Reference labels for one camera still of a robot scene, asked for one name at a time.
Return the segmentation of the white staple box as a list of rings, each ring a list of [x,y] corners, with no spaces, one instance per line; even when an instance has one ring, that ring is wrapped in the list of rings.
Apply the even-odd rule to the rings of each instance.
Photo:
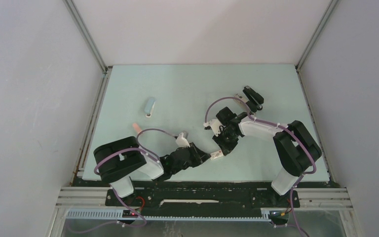
[[[224,156],[222,151],[216,151],[216,152],[211,153],[210,155],[211,155],[211,157],[210,157],[211,160],[221,158]]]

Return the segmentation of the beige and black stapler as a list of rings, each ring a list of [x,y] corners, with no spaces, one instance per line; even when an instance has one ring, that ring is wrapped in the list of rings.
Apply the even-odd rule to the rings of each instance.
[[[235,102],[242,108],[242,109],[248,109],[250,110],[250,101],[242,96],[242,95],[239,95],[239,94],[234,94],[234,98],[235,98]]]

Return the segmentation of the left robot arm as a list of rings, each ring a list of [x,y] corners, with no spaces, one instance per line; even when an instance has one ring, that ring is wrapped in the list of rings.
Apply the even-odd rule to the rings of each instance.
[[[209,153],[194,143],[188,143],[157,159],[145,151],[134,136],[101,145],[94,150],[93,155],[97,163],[94,173],[108,183],[117,193],[117,199],[127,206],[136,199],[131,179],[134,171],[161,182],[182,170],[198,167],[211,158]]]

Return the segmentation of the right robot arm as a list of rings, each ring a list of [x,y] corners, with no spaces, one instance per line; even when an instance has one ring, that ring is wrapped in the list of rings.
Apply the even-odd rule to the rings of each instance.
[[[246,112],[233,113],[228,107],[221,109],[215,119],[206,121],[206,130],[212,130],[213,140],[220,147],[223,155],[228,155],[242,137],[271,139],[276,147],[282,168],[272,181],[267,193],[267,200],[273,206],[281,206],[287,200],[287,192],[299,178],[312,173],[316,161],[322,156],[317,142],[305,125],[295,120],[289,124],[271,123],[258,120]]]

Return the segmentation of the light blue stapler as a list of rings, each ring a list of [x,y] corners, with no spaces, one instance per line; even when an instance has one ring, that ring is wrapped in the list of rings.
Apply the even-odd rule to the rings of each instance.
[[[150,97],[144,107],[144,114],[147,118],[150,118],[153,114],[154,106],[156,103],[156,99],[154,97]]]

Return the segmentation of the pink mini stapler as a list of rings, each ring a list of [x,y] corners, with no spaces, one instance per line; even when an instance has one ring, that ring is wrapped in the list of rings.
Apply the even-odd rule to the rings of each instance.
[[[137,123],[133,123],[133,124],[132,124],[132,127],[133,127],[134,131],[135,131],[137,134],[139,134],[139,133],[142,132],[142,129],[140,128],[140,126],[139,126]]]

